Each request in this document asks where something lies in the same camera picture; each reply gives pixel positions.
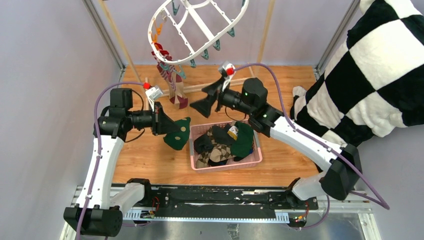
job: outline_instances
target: wooden surface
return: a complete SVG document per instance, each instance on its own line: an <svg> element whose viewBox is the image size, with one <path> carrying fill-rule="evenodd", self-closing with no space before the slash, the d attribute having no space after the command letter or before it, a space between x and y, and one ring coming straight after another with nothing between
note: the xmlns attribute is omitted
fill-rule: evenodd
<svg viewBox="0 0 424 240"><path fill-rule="evenodd" d="M136 66L141 79L147 77L151 84L158 84L162 89L167 85L161 79L155 66ZM213 83L220 78L218 66L184 67L187 79L185 86ZM302 86L308 89L315 77L308 66L274 66L274 70L283 95L287 111L293 103L292 89ZM238 71L235 78L249 77L248 69ZM280 108L275 82L266 69L261 69L257 76L268 89L268 103ZM133 71L127 69L124 81L135 81ZM232 89L241 91L242 86ZM188 93L189 102L206 97L203 92ZM141 101L134 95L134 109L140 109ZM212 111L209 118L200 115L191 107L178 110L167 97L160 98L165 113L173 120L191 117L191 125L230 121L224 109ZM244 114L228 109L234 119L242 119ZM132 130L127 140L137 136ZM314 163L287 144L259 134L263 161L256 167L236 169L213 173L196 173L190 165L190 149L186 144L181 151L176 151L164 143L163 136L153 136L150 129L138 140L124 144L120 152L113 177L113 182L125 183L130 178L149 179L153 184L191 184L191 185L236 185L236 186L287 186L297 177L309 177L317 173Z"/></svg>

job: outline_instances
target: pink plastic laundry basket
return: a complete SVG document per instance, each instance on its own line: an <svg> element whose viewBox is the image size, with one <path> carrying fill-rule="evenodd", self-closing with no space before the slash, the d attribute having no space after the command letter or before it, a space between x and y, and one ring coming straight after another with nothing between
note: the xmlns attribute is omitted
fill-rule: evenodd
<svg viewBox="0 0 424 240"><path fill-rule="evenodd" d="M211 173L211 172L225 171L225 170L231 170L231 169L251 168L251 167L255 167L260 162L262 162L262 152L261 152L261 147L259 145L258 134L256 133L256 131L253 131L253 153L245 157L243 160L238 162L229 160L227 164L223 166L196 168L196 161L199 158L199 154L194 149L194 145L193 145L194 140L196 140L201 135L205 134L208 131L208 129L210 129L212 126L220 126L221 128L223 128L226 124L230 124L230 123L231 121L226 121L226 122L208 123L208 124L190 126L190 139L189 139L190 161L191 161L191 168L194 171L202 174L202 173Z"/></svg>

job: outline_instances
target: black and white checkered blanket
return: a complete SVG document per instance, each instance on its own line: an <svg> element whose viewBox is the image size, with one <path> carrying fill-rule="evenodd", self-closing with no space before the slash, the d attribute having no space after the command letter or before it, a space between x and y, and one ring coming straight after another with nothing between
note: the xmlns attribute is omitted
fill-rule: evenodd
<svg viewBox="0 0 424 240"><path fill-rule="evenodd" d="M362 0L360 9L320 79L293 89L290 111L342 146L424 124L424 16L409 0Z"/></svg>

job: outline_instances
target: dark green cloth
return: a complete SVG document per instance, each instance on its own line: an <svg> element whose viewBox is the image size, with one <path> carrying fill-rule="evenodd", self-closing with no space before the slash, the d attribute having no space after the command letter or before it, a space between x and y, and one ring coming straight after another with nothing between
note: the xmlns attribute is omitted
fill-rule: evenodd
<svg viewBox="0 0 424 240"><path fill-rule="evenodd" d="M171 148L175 150L181 150L186 145L190 136L190 121L192 119L190 117L186 117L175 121L175 123L179 126L179 131L168 133L163 141L168 144Z"/></svg>
<svg viewBox="0 0 424 240"><path fill-rule="evenodd" d="M253 129L251 126L243 122L236 122L235 126L238 128L237 140L231 145L231 154L237 157L247 157L252 149L253 143Z"/></svg>

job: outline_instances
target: black square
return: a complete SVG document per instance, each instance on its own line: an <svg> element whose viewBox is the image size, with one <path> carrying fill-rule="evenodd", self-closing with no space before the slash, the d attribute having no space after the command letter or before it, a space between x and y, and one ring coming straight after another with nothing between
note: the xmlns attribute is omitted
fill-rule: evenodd
<svg viewBox="0 0 424 240"><path fill-rule="evenodd" d="M424 65L380 88L377 93L402 112L403 124L424 124Z"/></svg>
<svg viewBox="0 0 424 240"><path fill-rule="evenodd" d="M424 45L424 16L411 15L402 18L401 21L409 29L409 31Z"/></svg>
<svg viewBox="0 0 424 240"><path fill-rule="evenodd" d="M313 119L308 113L308 105L304 106L302 110L297 114L297 124L305 128L306 130L316 134L318 137L322 137L329 128L320 125L315 119Z"/></svg>
<svg viewBox="0 0 424 240"><path fill-rule="evenodd" d="M328 94L338 110L347 114L359 101L375 92L350 52L347 52L325 79Z"/></svg>
<svg viewBox="0 0 424 240"><path fill-rule="evenodd" d="M309 101L312 99L313 96L315 96L315 94L317 94L318 90L320 90L321 86L324 83L324 74L322 74L318 81L316 81L310 88L309 90L306 92L305 94L305 100L306 100L306 104L309 103Z"/></svg>
<svg viewBox="0 0 424 240"><path fill-rule="evenodd" d="M365 35L379 26L398 19L398 14L386 1L375 0L355 26L347 31L347 48L351 49Z"/></svg>
<svg viewBox="0 0 424 240"><path fill-rule="evenodd" d="M344 116L332 131L346 143L354 146L358 146L374 136L373 131L367 125L356 125L354 121L347 116Z"/></svg>

